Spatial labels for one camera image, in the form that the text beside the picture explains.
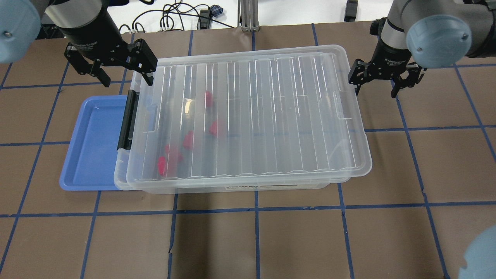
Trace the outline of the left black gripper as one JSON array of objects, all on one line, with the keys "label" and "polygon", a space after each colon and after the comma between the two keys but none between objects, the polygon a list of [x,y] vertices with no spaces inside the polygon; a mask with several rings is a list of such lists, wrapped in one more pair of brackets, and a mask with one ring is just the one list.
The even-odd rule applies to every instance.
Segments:
[{"label": "left black gripper", "polygon": [[142,74],[148,86],[153,85],[158,59],[144,39],[128,44],[110,14],[101,11],[90,22],[76,28],[64,28],[71,49],[64,56],[78,74],[93,75],[104,87],[111,79],[101,66],[121,66]]}]

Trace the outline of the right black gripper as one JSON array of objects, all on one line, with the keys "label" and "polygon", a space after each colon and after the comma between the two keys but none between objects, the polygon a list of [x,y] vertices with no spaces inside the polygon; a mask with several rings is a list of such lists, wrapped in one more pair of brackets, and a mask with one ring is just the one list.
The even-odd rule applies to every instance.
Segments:
[{"label": "right black gripper", "polygon": [[391,81],[391,97],[396,98],[405,87],[418,84],[426,69],[416,62],[410,62],[412,55],[408,49],[396,49],[379,41],[369,62],[356,59],[348,74],[349,84],[356,85],[358,96],[365,83],[381,80]]}]

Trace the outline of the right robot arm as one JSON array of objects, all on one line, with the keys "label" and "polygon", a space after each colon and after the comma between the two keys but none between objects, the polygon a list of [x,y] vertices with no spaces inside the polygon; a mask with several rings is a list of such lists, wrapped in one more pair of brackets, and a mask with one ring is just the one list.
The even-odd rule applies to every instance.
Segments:
[{"label": "right robot arm", "polygon": [[356,59],[348,82],[361,86],[392,81],[391,97],[418,84],[427,69],[447,67],[464,57],[495,56],[494,0],[395,0],[388,16],[373,21],[378,39],[369,62]]}]

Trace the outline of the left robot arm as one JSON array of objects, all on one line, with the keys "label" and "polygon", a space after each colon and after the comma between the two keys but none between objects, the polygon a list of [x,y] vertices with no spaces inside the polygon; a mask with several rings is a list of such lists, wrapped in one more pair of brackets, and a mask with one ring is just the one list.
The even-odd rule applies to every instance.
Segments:
[{"label": "left robot arm", "polygon": [[68,39],[64,56],[80,75],[90,75],[106,87],[110,77],[104,67],[121,66],[153,84],[157,57],[147,42],[127,43],[107,9],[127,5],[127,0],[2,0],[0,2],[3,64],[20,60],[35,41],[42,19],[50,21]]}]

